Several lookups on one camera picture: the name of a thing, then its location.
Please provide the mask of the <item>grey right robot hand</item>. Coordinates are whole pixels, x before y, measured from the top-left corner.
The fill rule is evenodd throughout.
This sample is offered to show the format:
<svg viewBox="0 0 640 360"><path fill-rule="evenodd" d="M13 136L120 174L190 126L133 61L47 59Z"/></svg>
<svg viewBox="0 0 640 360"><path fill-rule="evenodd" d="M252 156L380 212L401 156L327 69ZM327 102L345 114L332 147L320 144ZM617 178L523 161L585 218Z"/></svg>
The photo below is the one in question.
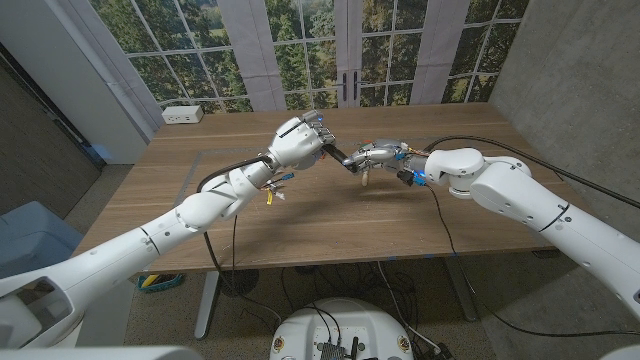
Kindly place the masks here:
<svg viewBox="0 0 640 360"><path fill-rule="evenodd" d="M426 160L428 152L411 148L407 143L395 139L376 139L362 145L341 164L353 173L373 168L382 168L397 173L410 169L411 160Z"/></svg>

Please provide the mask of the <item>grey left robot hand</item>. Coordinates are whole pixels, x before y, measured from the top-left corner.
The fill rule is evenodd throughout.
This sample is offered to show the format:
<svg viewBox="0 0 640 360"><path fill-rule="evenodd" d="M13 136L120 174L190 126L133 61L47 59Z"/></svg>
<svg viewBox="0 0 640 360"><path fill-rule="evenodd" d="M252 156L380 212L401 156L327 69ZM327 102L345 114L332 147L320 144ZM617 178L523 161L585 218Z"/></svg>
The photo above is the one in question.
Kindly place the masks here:
<svg viewBox="0 0 640 360"><path fill-rule="evenodd" d="M335 136L324 126L323 119L317 110L291 118L276 130L268 152L282 167L312 167L322 156L322 147L335 143Z"/></svg>

